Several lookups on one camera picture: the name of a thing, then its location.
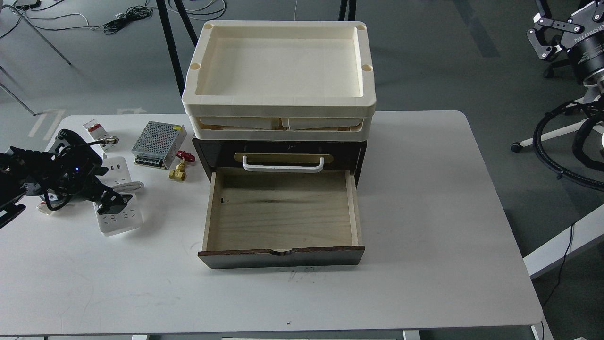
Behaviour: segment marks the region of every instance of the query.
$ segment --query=white plastic tray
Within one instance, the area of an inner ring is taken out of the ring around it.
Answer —
[[[302,129],[366,139],[363,122],[376,103],[367,28],[361,22],[207,22],[182,103],[197,138],[243,128],[260,130],[263,139],[274,139],[271,131]]]

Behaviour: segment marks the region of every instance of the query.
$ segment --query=drawer front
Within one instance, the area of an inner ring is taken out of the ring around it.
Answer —
[[[353,266],[359,264],[365,246],[297,248],[286,252],[271,249],[198,252],[212,269]]]
[[[218,168],[242,168],[242,156],[253,155],[249,159],[268,159],[274,156],[273,165],[304,165],[307,159],[324,157],[324,169],[349,170],[358,182],[367,142],[273,142],[247,140],[199,140],[193,144],[211,178]]]

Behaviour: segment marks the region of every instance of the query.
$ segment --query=white handle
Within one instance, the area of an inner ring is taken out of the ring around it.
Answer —
[[[243,156],[243,168],[247,171],[262,171],[262,172],[305,172],[315,173],[321,172],[325,165],[325,159],[321,157],[317,166],[289,166],[289,165],[251,165],[248,164],[248,156]]]

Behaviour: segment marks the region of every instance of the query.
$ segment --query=white power strip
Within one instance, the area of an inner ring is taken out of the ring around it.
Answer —
[[[103,160],[103,166],[109,168],[109,171],[98,176],[98,179],[106,186],[113,187],[132,181],[130,172],[124,157],[111,157]],[[94,203],[94,214],[97,216],[98,228],[105,236],[112,236],[136,229],[143,225],[143,215],[138,207],[138,200],[135,194],[132,195],[128,205],[119,214],[97,214],[98,206]]]

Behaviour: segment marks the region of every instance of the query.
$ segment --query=brass valve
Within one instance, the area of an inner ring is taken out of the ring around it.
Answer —
[[[187,178],[185,166],[185,160],[183,159],[178,163],[175,169],[170,170],[168,177],[170,177],[171,180],[184,181]]]
[[[193,163],[195,162],[195,156],[179,150],[176,153],[176,156],[181,159],[180,163],[176,166],[174,170],[170,170],[168,173],[168,177],[171,180],[175,181],[184,181],[187,178],[187,173],[185,172],[185,167],[187,166],[187,162]]]

